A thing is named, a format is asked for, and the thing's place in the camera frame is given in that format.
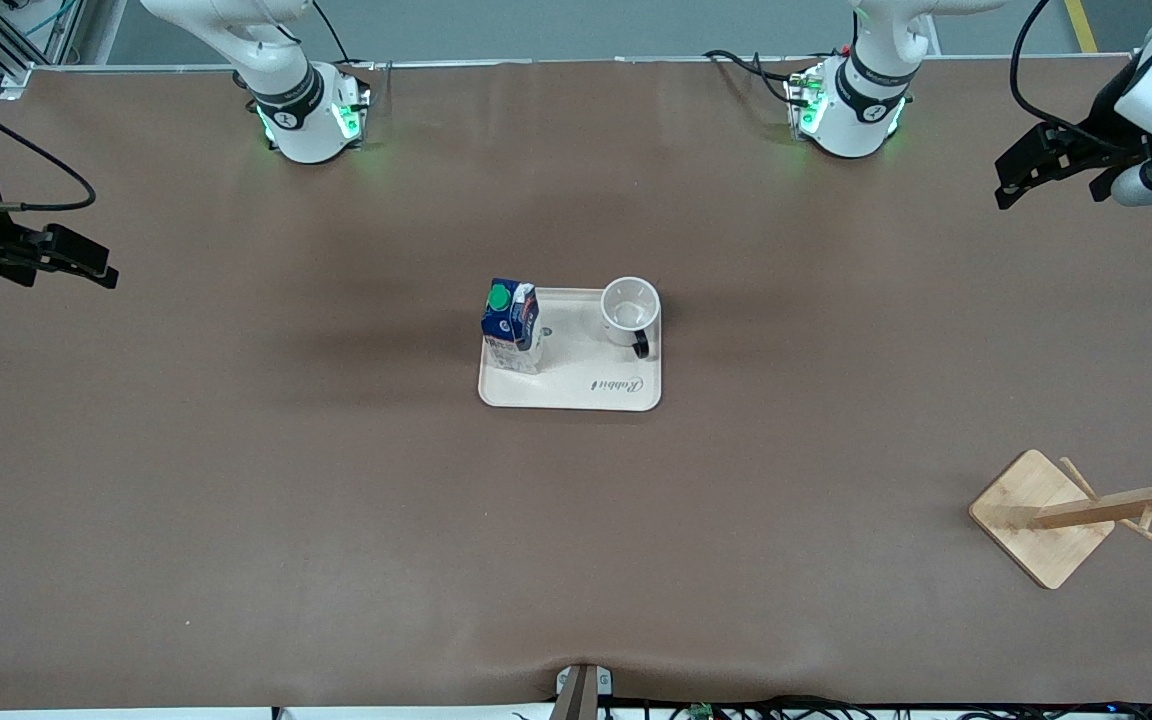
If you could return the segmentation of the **white smiley mug black handle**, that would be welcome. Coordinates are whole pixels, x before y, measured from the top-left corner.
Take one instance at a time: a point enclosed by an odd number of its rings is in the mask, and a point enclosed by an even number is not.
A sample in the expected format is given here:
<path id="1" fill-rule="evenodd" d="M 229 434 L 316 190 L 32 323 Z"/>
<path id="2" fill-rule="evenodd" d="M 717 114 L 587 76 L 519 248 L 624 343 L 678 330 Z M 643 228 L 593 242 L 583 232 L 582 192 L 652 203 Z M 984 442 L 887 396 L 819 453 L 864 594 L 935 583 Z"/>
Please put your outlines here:
<path id="1" fill-rule="evenodd" d="M 639 276 L 621 276 L 602 290 L 599 301 L 605 338 L 646 361 L 657 348 L 662 301 L 653 283 Z"/>

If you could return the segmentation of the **blue white milk carton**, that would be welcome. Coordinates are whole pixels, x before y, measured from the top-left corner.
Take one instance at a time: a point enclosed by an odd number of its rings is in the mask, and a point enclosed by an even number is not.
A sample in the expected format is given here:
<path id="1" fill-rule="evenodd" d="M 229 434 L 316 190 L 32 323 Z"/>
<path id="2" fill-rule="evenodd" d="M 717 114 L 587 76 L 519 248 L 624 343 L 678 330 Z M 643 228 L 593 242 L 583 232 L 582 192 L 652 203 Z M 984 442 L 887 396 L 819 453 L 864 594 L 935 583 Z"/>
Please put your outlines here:
<path id="1" fill-rule="evenodd" d="M 482 314 L 486 364 L 505 372 L 541 372 L 544 328 L 532 283 L 494 278 Z"/>

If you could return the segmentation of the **cream rabbit print tray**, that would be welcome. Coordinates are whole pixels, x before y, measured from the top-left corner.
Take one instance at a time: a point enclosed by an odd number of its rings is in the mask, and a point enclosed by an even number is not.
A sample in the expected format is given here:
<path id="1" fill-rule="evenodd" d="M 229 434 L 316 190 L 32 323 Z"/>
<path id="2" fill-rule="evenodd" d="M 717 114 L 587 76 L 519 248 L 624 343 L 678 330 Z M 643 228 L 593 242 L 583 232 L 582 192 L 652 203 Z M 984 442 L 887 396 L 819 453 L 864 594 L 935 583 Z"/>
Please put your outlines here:
<path id="1" fill-rule="evenodd" d="M 664 395 L 662 320 L 646 328 L 650 355 L 614 343 L 604 331 L 602 291 L 539 287 L 541 341 L 539 373 L 499 367 L 483 344 L 477 392 L 485 404 L 526 409 L 570 409 L 645 414 Z"/>

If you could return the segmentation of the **wooden mug rack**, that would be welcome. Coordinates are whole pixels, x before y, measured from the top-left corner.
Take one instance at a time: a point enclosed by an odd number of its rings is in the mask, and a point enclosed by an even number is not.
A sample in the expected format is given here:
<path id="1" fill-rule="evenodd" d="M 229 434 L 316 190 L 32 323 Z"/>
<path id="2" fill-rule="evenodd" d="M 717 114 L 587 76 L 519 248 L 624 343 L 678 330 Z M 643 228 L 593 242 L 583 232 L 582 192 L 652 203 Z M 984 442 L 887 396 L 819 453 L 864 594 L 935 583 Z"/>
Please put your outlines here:
<path id="1" fill-rule="evenodd" d="M 1038 588 L 1056 591 L 1123 528 L 1152 544 L 1152 486 L 1101 495 L 1069 457 L 1029 448 L 996 475 L 968 515 Z"/>

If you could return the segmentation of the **brown table cover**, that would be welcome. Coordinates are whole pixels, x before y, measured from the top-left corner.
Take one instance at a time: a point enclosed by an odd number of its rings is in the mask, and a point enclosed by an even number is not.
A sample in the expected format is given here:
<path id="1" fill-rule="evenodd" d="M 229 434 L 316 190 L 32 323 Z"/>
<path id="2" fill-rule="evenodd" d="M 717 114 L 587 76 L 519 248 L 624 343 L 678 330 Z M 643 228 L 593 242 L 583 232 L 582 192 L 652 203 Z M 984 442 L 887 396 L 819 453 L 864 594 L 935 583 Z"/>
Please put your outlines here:
<path id="1" fill-rule="evenodd" d="M 1152 546 L 1044 591 L 968 509 L 1020 452 L 1152 486 L 1152 209 L 1000 211 L 1002 61 L 881 154 L 727 65 L 376 76 L 300 167 L 227 73 L 41 71 L 1 122 L 114 291 L 0 283 L 0 708 L 1152 702 Z M 494 278 L 662 301 L 645 414 L 485 404 Z"/>

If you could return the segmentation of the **metal table edge bracket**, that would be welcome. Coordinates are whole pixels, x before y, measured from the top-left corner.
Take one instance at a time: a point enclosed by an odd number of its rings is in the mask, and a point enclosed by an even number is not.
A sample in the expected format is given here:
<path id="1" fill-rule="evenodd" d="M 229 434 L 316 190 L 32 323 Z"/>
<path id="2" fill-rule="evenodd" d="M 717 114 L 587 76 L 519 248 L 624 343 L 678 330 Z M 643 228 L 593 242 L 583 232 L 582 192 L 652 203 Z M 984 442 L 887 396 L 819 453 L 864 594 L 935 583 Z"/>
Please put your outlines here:
<path id="1" fill-rule="evenodd" d="M 604 702 L 613 694 L 613 674 L 607 667 L 567 666 L 558 674 L 558 700 L 550 711 L 550 720 L 614 720 Z"/>

